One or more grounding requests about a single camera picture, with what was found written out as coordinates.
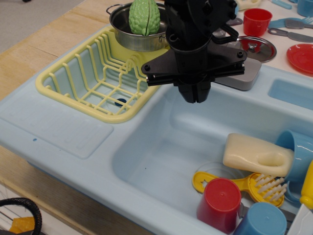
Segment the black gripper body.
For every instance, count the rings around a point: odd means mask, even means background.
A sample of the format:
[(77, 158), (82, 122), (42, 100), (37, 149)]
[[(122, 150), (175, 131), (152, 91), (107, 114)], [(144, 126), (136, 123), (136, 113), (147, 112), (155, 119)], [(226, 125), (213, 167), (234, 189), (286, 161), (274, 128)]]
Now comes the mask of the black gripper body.
[(195, 85), (210, 81), (212, 64), (212, 41), (192, 51), (170, 49), (163, 55), (146, 62), (141, 70), (149, 86), (178, 83)]

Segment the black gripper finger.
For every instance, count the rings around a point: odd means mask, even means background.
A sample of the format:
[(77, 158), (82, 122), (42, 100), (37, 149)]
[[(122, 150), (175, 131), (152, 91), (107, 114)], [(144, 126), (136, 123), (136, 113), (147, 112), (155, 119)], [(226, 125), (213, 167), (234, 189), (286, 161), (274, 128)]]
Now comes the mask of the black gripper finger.
[(196, 85), (196, 102), (202, 103), (207, 100), (211, 89), (211, 82), (201, 82)]
[(178, 90), (186, 102), (188, 103), (196, 102), (196, 97), (194, 94), (194, 85), (178, 83)]

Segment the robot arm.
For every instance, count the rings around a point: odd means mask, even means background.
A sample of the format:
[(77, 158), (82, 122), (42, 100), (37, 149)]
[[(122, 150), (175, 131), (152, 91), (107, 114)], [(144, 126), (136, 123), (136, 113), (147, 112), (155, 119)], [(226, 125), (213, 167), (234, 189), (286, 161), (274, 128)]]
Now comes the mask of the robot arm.
[(166, 0), (170, 49), (142, 66), (149, 86), (173, 84), (188, 103), (204, 102), (217, 77), (244, 74), (247, 53), (227, 48), (238, 32), (234, 0)]

